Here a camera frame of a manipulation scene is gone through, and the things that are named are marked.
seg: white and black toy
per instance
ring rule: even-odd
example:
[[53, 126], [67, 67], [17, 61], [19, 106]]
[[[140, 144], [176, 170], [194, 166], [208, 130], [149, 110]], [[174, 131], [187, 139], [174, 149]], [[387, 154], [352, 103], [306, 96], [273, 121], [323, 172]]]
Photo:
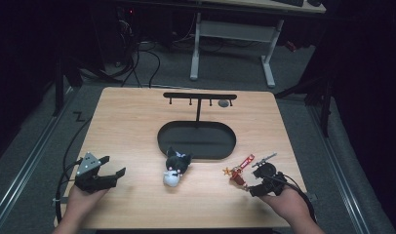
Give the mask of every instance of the white and black toy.
[[192, 154], [179, 153], [170, 146], [167, 150], [167, 156], [168, 159], [165, 163], [167, 171], [164, 172], [164, 183], [176, 187], [189, 164], [191, 164]]

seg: white desk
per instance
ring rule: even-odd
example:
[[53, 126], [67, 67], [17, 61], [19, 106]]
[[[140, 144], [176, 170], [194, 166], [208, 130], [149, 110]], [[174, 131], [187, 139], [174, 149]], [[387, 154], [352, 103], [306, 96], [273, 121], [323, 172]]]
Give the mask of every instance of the white desk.
[[[302, 7], [296, 7], [288, 4], [278, 3], [271, 0], [202, 0], [202, 2], [242, 5], [246, 7], [268, 8], [280, 11], [296, 11], [305, 13], [325, 13], [326, 8], [321, 5], [313, 7], [306, 1]], [[201, 14], [198, 13], [195, 29], [195, 47], [192, 55], [190, 79], [197, 80], [199, 73], [199, 43], [200, 37], [218, 37], [225, 39], [256, 41], [268, 43], [268, 50], [264, 56], [261, 56], [261, 64], [264, 69], [265, 79], [269, 88], [275, 87], [274, 78], [271, 72], [270, 60], [274, 52], [278, 37], [284, 21], [280, 19], [276, 26], [265, 27], [257, 25], [247, 25], [238, 23], [229, 23], [212, 20], [201, 20]]]

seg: white object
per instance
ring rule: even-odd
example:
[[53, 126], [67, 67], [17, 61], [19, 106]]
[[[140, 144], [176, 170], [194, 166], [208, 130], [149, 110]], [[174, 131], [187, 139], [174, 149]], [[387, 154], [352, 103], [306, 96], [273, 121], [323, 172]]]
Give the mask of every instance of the white object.
[[177, 171], [167, 171], [164, 172], [164, 183], [176, 187], [179, 183], [180, 175]]

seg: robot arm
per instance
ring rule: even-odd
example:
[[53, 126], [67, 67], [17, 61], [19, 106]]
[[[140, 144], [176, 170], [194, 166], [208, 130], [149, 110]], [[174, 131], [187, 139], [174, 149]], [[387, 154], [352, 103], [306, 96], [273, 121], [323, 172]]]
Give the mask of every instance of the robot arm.
[[92, 153], [86, 153], [85, 158], [77, 169], [74, 184], [89, 193], [116, 187], [118, 178], [125, 174], [126, 168], [121, 169], [115, 175], [99, 176], [100, 166], [107, 162], [109, 162], [109, 156], [97, 159]]
[[253, 172], [256, 178], [261, 177], [262, 183], [256, 186], [249, 186], [247, 189], [253, 197], [266, 195], [274, 192], [275, 195], [280, 195], [283, 191], [284, 184], [287, 182], [281, 172], [276, 171], [274, 165], [262, 162], [257, 164], [258, 168]]

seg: dark background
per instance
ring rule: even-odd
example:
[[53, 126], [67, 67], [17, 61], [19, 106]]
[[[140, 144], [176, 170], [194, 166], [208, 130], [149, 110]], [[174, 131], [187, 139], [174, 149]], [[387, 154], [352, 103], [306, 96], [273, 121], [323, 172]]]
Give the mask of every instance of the dark background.
[[[333, 96], [357, 158], [396, 228], [396, 1], [324, 3], [328, 15], [355, 21], [324, 30], [320, 21], [288, 20], [279, 44], [317, 47], [300, 82], [320, 76], [339, 57]], [[100, 12], [84, 3], [0, 1], [0, 155], [53, 83], [62, 53], [75, 53], [98, 69], [122, 60], [119, 48], [107, 47], [119, 45], [119, 39], [102, 37], [113, 34], [101, 27], [109, 28], [114, 9], [109, 11], [99, 22], [92, 14]], [[139, 12], [139, 34], [168, 47], [172, 31], [185, 32], [192, 15]]]

